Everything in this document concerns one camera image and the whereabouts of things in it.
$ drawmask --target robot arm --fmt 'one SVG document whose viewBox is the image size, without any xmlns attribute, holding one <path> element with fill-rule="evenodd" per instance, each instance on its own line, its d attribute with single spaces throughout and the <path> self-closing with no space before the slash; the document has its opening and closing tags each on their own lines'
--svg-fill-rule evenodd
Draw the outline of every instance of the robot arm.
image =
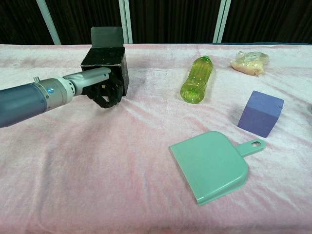
<svg viewBox="0 0 312 234">
<path fill-rule="evenodd" d="M 121 81 L 109 76 L 111 69 L 102 67 L 59 78 L 39 80 L 0 90 L 0 128 L 69 103 L 74 96 L 87 95 L 103 108 L 120 102 Z"/>
</svg>

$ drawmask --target blue foam block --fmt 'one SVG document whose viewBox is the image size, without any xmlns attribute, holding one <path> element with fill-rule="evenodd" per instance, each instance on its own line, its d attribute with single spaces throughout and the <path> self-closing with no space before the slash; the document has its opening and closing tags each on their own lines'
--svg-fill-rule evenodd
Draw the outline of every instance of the blue foam block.
<svg viewBox="0 0 312 234">
<path fill-rule="evenodd" d="M 261 137 L 267 137 L 281 114 L 283 104 L 284 100 L 280 98 L 253 91 L 238 127 Z"/>
</svg>

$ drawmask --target plastic bottle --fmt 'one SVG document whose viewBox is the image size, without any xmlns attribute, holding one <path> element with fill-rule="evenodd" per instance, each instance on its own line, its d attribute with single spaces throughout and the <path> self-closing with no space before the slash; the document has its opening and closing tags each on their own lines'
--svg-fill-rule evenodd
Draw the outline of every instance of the plastic bottle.
<svg viewBox="0 0 312 234">
<path fill-rule="evenodd" d="M 209 56 L 196 59 L 192 65 L 187 80 L 181 87 L 181 97 L 188 103 L 201 102 L 206 94 L 207 81 L 213 70 Z"/>
</svg>

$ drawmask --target dustpan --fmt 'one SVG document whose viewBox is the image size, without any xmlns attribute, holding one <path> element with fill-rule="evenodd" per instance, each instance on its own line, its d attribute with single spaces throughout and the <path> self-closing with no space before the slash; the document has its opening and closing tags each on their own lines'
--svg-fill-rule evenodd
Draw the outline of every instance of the dustpan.
<svg viewBox="0 0 312 234">
<path fill-rule="evenodd" d="M 214 131 L 170 146 L 198 205 L 242 187 L 248 174 L 244 157 L 264 148 L 260 139 L 233 146 L 225 135 Z"/>
</svg>

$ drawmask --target food package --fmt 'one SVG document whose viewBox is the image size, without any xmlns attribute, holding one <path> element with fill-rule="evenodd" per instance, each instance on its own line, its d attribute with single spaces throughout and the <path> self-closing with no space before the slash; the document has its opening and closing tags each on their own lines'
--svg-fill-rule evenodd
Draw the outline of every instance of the food package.
<svg viewBox="0 0 312 234">
<path fill-rule="evenodd" d="M 232 60 L 230 64 L 235 70 L 254 76 L 264 73 L 263 65 L 268 61 L 269 56 L 261 52 L 239 51 L 236 60 Z"/>
</svg>

